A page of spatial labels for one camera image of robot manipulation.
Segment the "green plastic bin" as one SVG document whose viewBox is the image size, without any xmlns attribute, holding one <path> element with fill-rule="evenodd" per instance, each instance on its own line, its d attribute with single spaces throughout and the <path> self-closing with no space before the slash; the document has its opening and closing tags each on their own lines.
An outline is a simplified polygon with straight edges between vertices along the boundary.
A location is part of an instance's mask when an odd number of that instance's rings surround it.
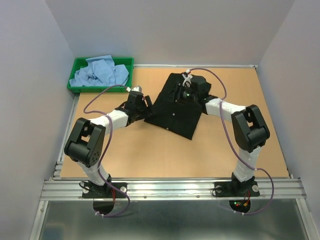
<svg viewBox="0 0 320 240">
<path fill-rule="evenodd" d="M 127 70 L 129 71 L 129 77 L 128 80 L 126 82 L 125 85 L 112 85 L 110 86 L 111 89 L 109 90 L 109 92 L 114 92 L 114 93 L 121 93 L 125 91 L 124 86 L 126 87 L 131 87 L 132 86 L 132 78 L 133 78 L 133 69 L 134 69 L 134 58 L 133 57 L 113 57 L 113 60 L 115 62 L 116 65 L 121 65 L 124 64 L 125 67 L 127 68 Z M 72 69 L 71 69 L 71 73 L 70 73 L 70 77 L 69 80 L 71 78 L 74 77 L 75 71 L 79 70 L 82 67 L 86 67 L 88 64 L 86 63 L 86 59 L 89 59 L 88 57 L 78 57 L 74 60 Z M 93 87 L 71 87 L 70 86 L 70 82 L 67 82 L 67 89 L 72 92 L 72 93 L 100 93 L 102 91 L 104 91 L 106 88 L 108 87 L 97 87 L 97 86 L 93 86 Z"/>
</svg>

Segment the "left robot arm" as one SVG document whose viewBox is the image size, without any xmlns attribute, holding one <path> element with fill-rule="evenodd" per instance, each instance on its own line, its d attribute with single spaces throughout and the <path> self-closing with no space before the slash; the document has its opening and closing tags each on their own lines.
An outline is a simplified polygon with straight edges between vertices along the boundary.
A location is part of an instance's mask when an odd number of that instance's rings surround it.
<svg viewBox="0 0 320 240">
<path fill-rule="evenodd" d="M 113 132 L 150 117 L 153 104 L 148 95 L 135 87 L 129 91 L 127 100 L 111 112 L 92 110 L 91 113 L 101 116 L 76 120 L 64 146 L 64 154 L 76 162 L 88 177 L 88 181 L 79 183 L 84 199 L 114 198 L 117 187 L 112 186 L 112 177 L 102 166 Z"/>
</svg>

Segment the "aluminium mounting rail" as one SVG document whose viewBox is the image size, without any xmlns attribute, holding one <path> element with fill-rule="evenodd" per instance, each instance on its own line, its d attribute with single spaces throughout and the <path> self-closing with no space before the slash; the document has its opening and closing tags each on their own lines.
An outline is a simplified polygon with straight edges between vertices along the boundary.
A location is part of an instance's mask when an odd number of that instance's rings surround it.
<svg viewBox="0 0 320 240">
<path fill-rule="evenodd" d="M 45 181 L 32 240 L 317 240 L 318 231 L 297 178 L 257 180 L 260 196 L 248 215 L 213 196 L 215 178 L 127 179 L 114 202 L 117 217 L 97 216 L 79 180 Z"/>
</svg>

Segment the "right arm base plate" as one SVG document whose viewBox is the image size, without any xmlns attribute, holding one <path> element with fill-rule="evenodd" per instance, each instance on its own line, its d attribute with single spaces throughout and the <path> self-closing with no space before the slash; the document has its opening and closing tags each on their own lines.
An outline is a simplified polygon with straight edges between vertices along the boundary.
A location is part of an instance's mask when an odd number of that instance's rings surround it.
<svg viewBox="0 0 320 240">
<path fill-rule="evenodd" d="M 240 198 L 250 194 L 251 197 L 259 197 L 260 191 L 254 191 L 253 186 L 257 182 L 217 181 L 214 183 L 212 195 L 218 198 Z"/>
</svg>

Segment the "light blue shirt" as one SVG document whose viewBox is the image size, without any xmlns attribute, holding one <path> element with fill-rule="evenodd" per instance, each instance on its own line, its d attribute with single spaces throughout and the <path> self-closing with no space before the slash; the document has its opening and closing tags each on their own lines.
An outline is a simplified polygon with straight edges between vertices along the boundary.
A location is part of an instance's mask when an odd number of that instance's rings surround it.
<svg viewBox="0 0 320 240">
<path fill-rule="evenodd" d="M 110 87 L 125 85 L 129 71 L 124 64 L 115 64 L 111 55 L 87 58 L 87 66 L 76 70 L 69 80 L 71 87 Z"/>
</svg>

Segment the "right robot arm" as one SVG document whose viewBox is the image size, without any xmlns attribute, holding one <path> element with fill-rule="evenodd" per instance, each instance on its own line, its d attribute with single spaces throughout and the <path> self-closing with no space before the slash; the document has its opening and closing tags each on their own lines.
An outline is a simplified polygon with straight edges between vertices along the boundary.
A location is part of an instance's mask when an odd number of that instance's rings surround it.
<svg viewBox="0 0 320 240">
<path fill-rule="evenodd" d="M 224 124 L 232 124 L 234 139 L 239 150 L 232 148 L 237 165 L 231 180 L 216 182 L 213 195 L 218 198 L 259 196 L 255 171 L 258 156 L 270 137 L 269 128 L 257 105 L 242 106 L 228 103 L 209 94 L 211 85 L 202 76 L 182 73 L 183 82 L 178 84 L 176 102 L 195 103 L 206 115 L 219 117 Z"/>
</svg>

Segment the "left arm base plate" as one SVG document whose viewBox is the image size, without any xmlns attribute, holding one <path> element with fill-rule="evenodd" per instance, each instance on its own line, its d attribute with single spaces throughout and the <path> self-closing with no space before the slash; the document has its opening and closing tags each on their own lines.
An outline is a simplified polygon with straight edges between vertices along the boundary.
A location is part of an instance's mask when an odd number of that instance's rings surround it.
<svg viewBox="0 0 320 240">
<path fill-rule="evenodd" d="M 96 185 L 91 181 L 80 181 L 79 186 L 82 188 L 83 199 L 124 199 L 124 193 L 114 190 L 107 184 L 103 186 Z"/>
</svg>

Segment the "black long sleeve shirt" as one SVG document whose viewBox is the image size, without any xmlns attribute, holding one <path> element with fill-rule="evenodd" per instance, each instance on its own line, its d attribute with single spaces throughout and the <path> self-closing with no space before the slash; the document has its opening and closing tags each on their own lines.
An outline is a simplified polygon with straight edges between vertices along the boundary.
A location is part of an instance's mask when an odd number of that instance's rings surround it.
<svg viewBox="0 0 320 240">
<path fill-rule="evenodd" d="M 213 99 L 209 96 L 199 102 L 186 102 L 180 99 L 184 78 L 181 73 L 171 73 L 153 103 L 153 115 L 144 121 L 148 124 L 169 130 L 191 140 L 205 103 Z"/>
</svg>

